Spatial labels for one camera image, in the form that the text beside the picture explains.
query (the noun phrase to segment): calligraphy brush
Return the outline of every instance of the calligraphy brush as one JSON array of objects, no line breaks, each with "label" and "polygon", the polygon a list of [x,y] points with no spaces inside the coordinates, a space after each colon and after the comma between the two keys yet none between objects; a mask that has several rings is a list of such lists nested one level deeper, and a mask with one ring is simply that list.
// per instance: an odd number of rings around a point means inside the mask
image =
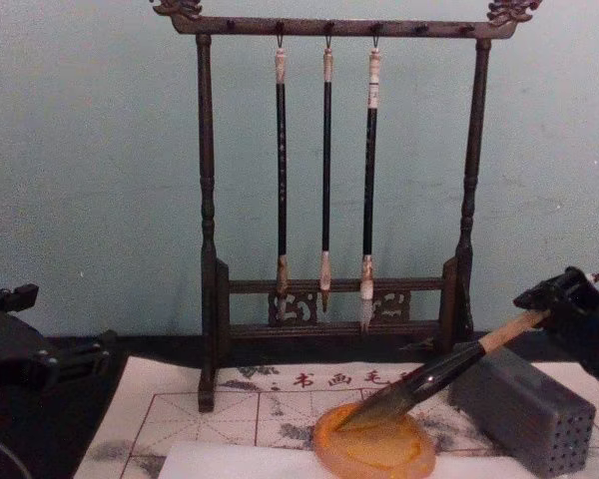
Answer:
[{"label": "calligraphy brush", "polygon": [[361,320],[362,332],[368,332],[372,319],[372,196],[375,176],[375,137],[377,132],[377,102],[379,99],[379,65],[381,55],[375,46],[370,50],[368,80],[368,114],[366,120],[366,167],[363,194],[363,258],[361,261]]},{"label": "calligraphy brush", "polygon": [[458,344],[452,352],[418,367],[399,381],[380,389],[362,401],[361,405],[344,419],[337,429],[350,431],[396,420],[413,406],[450,384],[485,354],[537,325],[549,315],[549,310],[524,311],[478,341]]},{"label": "calligraphy brush", "polygon": [[285,91],[286,52],[278,37],[276,52],[276,99],[278,107],[278,320],[287,312],[289,269],[287,264],[287,111]]},{"label": "calligraphy brush", "polygon": [[319,274],[319,290],[321,291],[321,308],[326,312],[330,295],[330,258],[329,226],[330,226],[330,90],[332,80],[332,50],[330,39],[326,39],[323,51],[323,180],[321,202],[321,273]]}]

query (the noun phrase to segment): light blue wall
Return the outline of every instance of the light blue wall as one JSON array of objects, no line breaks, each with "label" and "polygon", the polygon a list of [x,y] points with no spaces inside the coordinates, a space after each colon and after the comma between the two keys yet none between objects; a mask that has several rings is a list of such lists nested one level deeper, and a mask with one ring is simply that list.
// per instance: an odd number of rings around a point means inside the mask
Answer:
[{"label": "light blue wall", "polygon": [[[483,19],[484,1],[205,3],[208,15]],[[568,264],[599,270],[599,2],[546,0],[495,42],[473,243],[478,329]],[[287,38],[289,260],[316,277],[323,39]],[[369,39],[333,39],[331,251],[357,276]],[[458,238],[474,43],[380,42],[377,276],[437,275]],[[274,39],[213,45],[217,244],[275,277]],[[46,334],[200,331],[196,50],[146,1],[0,2],[0,283]],[[430,298],[415,312],[435,313]],[[236,321],[264,319],[234,301]],[[351,317],[354,297],[331,318]]]}]

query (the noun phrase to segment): carved dragon finial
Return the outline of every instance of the carved dragon finial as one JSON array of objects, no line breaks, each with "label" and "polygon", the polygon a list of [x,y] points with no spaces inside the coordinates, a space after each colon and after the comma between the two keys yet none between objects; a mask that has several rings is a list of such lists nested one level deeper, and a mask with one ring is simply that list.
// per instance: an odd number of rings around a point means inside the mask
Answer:
[{"label": "carved dragon finial", "polygon": [[494,0],[488,5],[490,25],[500,27],[508,22],[527,22],[532,15],[527,10],[539,8],[542,0]]},{"label": "carved dragon finial", "polygon": [[160,0],[161,5],[156,5],[153,9],[158,15],[182,15],[189,20],[200,18],[202,11],[202,0]]}]

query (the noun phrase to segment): cable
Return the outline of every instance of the cable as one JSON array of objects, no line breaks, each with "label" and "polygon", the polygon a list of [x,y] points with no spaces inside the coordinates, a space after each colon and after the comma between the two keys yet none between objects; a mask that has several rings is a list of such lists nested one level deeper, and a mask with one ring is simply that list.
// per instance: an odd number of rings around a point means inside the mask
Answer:
[{"label": "cable", "polygon": [[22,476],[25,479],[33,479],[33,476],[27,469],[27,466],[25,466],[24,463],[20,459],[18,459],[18,456],[16,456],[11,451],[11,449],[9,449],[7,446],[2,444],[1,442],[0,442],[0,452],[2,452],[5,456],[7,456],[9,459],[11,459],[11,462],[13,462],[16,465],[16,467],[20,470],[20,472],[22,473]]}]

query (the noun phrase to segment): practice paper with grid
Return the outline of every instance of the practice paper with grid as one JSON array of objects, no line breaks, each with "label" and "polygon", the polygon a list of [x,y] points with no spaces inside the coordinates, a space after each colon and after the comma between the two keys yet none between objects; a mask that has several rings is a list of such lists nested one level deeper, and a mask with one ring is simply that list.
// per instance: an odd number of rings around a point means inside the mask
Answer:
[{"label": "practice paper with grid", "polygon": [[[171,447],[180,441],[311,450],[311,428],[327,410],[359,401],[418,365],[357,362],[221,369],[215,411],[201,414],[199,369],[131,357],[75,477],[156,479]],[[586,470],[568,477],[599,479],[599,384],[576,363],[535,365],[597,407]],[[446,391],[417,405],[411,414],[433,438],[440,458],[506,455],[468,416],[448,404]]]}]

